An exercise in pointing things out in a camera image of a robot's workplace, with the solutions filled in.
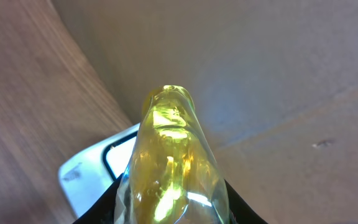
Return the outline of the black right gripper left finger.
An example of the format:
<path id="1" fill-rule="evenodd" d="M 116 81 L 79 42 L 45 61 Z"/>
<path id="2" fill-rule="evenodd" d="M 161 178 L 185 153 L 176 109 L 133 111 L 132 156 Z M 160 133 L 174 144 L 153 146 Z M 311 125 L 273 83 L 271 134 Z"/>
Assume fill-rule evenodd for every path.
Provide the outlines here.
<path id="1" fill-rule="evenodd" d="M 113 224 L 116 196 L 122 174 L 109 186 L 96 203 L 73 224 Z"/>

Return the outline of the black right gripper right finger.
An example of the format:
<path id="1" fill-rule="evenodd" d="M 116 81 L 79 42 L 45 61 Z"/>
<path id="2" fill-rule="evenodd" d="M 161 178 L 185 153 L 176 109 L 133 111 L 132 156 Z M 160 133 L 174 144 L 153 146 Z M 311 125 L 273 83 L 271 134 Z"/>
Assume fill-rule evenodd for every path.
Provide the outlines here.
<path id="1" fill-rule="evenodd" d="M 230 224 L 267 224 L 244 199 L 225 181 L 229 199 L 229 223 Z"/>

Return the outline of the yellow oil bottle silver cap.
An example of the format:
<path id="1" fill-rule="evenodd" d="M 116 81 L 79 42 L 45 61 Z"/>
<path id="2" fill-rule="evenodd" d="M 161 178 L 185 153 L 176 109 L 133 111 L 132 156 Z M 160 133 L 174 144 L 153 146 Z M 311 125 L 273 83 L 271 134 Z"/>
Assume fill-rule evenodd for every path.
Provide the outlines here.
<path id="1" fill-rule="evenodd" d="M 150 93 L 117 191 L 115 223 L 229 223 L 225 180 L 189 92 Z"/>

